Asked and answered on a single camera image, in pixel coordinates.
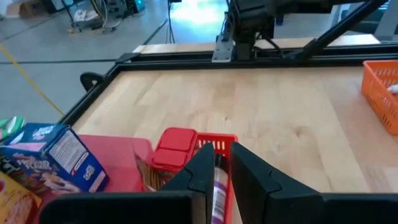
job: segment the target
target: concrete floor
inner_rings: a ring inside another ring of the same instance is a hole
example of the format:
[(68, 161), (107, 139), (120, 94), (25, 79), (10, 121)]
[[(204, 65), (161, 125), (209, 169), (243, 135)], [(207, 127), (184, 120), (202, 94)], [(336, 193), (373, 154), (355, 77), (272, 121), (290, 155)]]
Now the concrete floor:
[[(184, 1), (172, 13), (176, 43), (212, 42), (220, 32), (224, 0)], [(70, 35), (66, 13), (29, 20), (0, 21), (0, 43), (18, 61), (88, 60), (118, 58), (141, 45), (167, 17), (164, 0), (147, 0), (145, 14), (123, 21), (112, 34), (84, 32)], [(289, 15), (275, 37), (314, 37), (325, 31), (330, 15)], [(164, 44), (166, 28), (149, 42)], [(7, 62), (0, 53), (0, 62)], [(31, 79), (67, 112), (84, 94), (79, 76), (91, 71), (106, 73), (113, 63), (30, 64), (23, 69)], [(25, 81), (13, 65), (0, 64), (0, 119), (24, 116), (28, 122), (56, 123), (61, 115)]]

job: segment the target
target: snack box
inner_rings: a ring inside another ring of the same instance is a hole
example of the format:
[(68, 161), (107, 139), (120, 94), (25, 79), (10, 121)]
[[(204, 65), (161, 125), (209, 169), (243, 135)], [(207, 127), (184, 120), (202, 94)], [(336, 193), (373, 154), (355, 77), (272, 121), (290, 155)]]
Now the snack box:
[(27, 123), (0, 146), (0, 171), (40, 196), (102, 191), (103, 166), (67, 125)]
[(0, 224), (31, 223), (41, 199), (0, 172)]

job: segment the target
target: orange plastic basket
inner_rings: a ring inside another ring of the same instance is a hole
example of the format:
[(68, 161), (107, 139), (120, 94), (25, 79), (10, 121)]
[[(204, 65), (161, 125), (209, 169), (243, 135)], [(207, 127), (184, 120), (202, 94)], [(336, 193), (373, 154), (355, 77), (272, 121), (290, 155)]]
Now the orange plastic basket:
[[(204, 144), (211, 142), (217, 154), (221, 154), (229, 160), (229, 149), (232, 142), (237, 142), (238, 137), (233, 134), (210, 134), (210, 133), (199, 133), (198, 145), (202, 147)], [(232, 209), (234, 200), (234, 189), (232, 188), (231, 173), (229, 173), (229, 182), (226, 187), (227, 198), (225, 201), (225, 214), (224, 224), (232, 224)]]
[(392, 135), (398, 135), (398, 96), (387, 88), (395, 84), (398, 84), (398, 60), (364, 62), (362, 94)]

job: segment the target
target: black metal frame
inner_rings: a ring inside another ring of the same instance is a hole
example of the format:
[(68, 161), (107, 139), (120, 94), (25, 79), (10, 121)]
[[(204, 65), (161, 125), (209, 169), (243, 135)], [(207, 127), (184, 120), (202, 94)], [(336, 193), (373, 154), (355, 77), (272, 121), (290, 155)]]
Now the black metal frame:
[[(284, 49), (294, 52), (299, 48)], [(269, 58), (258, 53), (251, 61), (212, 63), (213, 51), (184, 52), (166, 54), (124, 54), (97, 82), (86, 92), (79, 102), (58, 122), (73, 125), (79, 117), (100, 96), (108, 85), (123, 71), (140, 70), (194, 70), (194, 69), (229, 69), (229, 68), (280, 68), (280, 67), (340, 67), (361, 66), (365, 60), (397, 60), (398, 44), (376, 44), (359, 46), (327, 47), (317, 56), (308, 60), (282, 60)]]

